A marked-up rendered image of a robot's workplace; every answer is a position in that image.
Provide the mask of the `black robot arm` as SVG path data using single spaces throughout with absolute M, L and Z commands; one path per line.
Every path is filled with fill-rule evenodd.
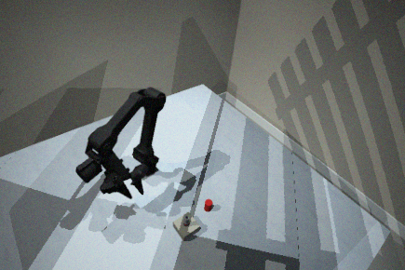
M 76 167 L 75 172 L 85 183 L 93 180 L 102 172 L 102 166 L 108 168 L 118 161 L 118 157 L 113 151 L 119 132 L 129 122 L 129 120 L 140 110 L 145 109 L 145 115 L 142 126 L 142 136 L 140 144 L 133 148 L 133 158 L 141 164 L 146 164 L 149 168 L 145 177 L 158 172 L 156 163 L 158 157 L 154 155 L 152 141 L 155 132 L 155 123 L 157 114 L 163 109 L 166 102 L 165 93 L 155 89 L 140 89 L 129 95 L 128 100 L 119 108 L 114 116 L 103 126 L 95 129 L 88 136 L 88 146 L 85 154 L 88 159 Z M 94 151 L 98 154 L 96 154 Z M 112 172 L 105 171 L 102 190 L 111 194 L 117 193 L 120 186 L 123 185 L 124 175 L 118 169 L 112 169 Z

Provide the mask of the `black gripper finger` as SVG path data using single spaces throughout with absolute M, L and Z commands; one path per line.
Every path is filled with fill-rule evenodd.
M 128 191 L 128 188 L 127 188 L 125 182 L 123 182 L 123 185 L 120 186 L 118 193 L 129 199 L 132 199 L 132 196 L 131 196 L 130 192 Z
M 142 179 L 139 179 L 137 181 L 133 181 L 130 183 L 130 185 L 134 185 L 136 187 L 136 189 L 143 195 L 144 191 L 143 191 L 143 187 L 142 187 Z

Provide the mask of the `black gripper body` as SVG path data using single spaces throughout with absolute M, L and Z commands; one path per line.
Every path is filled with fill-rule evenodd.
M 118 159 L 118 161 L 114 162 L 113 165 L 111 165 L 108 168 L 105 168 L 105 171 L 107 172 L 112 172 L 112 169 L 118 169 L 119 171 L 122 172 L 122 174 L 124 175 L 124 181 L 127 179 L 132 179 L 132 181 L 137 181 L 139 179 L 142 179 L 143 177 L 146 176 L 149 168 L 146 164 L 141 164 L 137 167 L 135 167 L 135 169 L 132 172 L 129 172 L 129 168 L 126 168 L 123 164 L 122 164 L 123 160 L 122 159 Z M 100 191 L 103 194 L 106 194 L 107 192 L 105 192 L 104 190 L 101 189 L 102 185 L 100 186 Z

